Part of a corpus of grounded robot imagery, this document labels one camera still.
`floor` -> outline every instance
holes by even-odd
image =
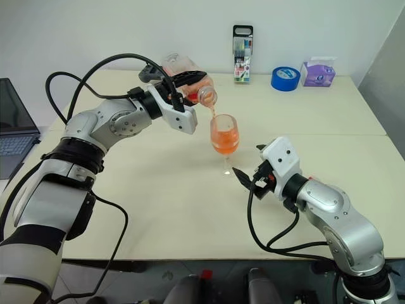
[[[405,260],[390,262],[402,276],[393,275],[397,292],[405,293]],[[241,304],[244,301],[244,275],[253,267],[262,268],[276,285],[284,303],[293,303],[300,290],[315,290],[320,303],[331,303],[334,274],[315,275],[307,261],[167,261],[151,262],[145,272],[108,272],[98,295],[108,304],[163,300],[175,283],[189,274],[212,270],[212,283],[221,294],[218,304]],[[94,289],[102,270],[63,264],[53,298],[65,293],[83,293]],[[343,292],[339,287],[339,298]],[[64,304],[86,303],[87,298],[66,300]]]

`tissue box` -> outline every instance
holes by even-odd
[[[301,68],[301,82],[304,87],[330,87],[336,73],[331,66],[311,65],[304,62]]]

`orange liquid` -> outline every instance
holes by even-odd
[[[211,142],[218,153],[229,155],[238,148],[239,133],[237,129],[226,132],[215,132],[211,135]]]

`robotic arm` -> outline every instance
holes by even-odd
[[[376,228],[351,205],[348,195],[335,186],[328,186],[301,175],[299,158],[286,137],[278,137],[268,145],[260,145],[263,163],[253,181],[234,169],[240,182],[261,199],[274,192],[288,207],[296,205],[327,240],[330,252],[342,273],[343,287],[355,303],[397,304],[394,283],[384,268],[383,241]]]
[[[185,72],[173,82],[193,83],[205,75]],[[59,144],[42,157],[19,190],[13,211],[16,230],[0,243],[0,303],[41,304],[50,299],[63,243],[87,227],[96,200],[90,191],[110,147],[159,117],[173,129],[194,133],[193,108],[181,104],[176,110],[164,82],[146,87],[146,92],[136,87],[128,99],[106,99],[72,117]]]

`marker pen box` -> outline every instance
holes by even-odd
[[[301,82],[304,87],[330,87],[336,73],[333,57],[312,57],[301,68]]]
[[[248,84],[251,74],[253,27],[234,25],[233,29],[234,81]]]

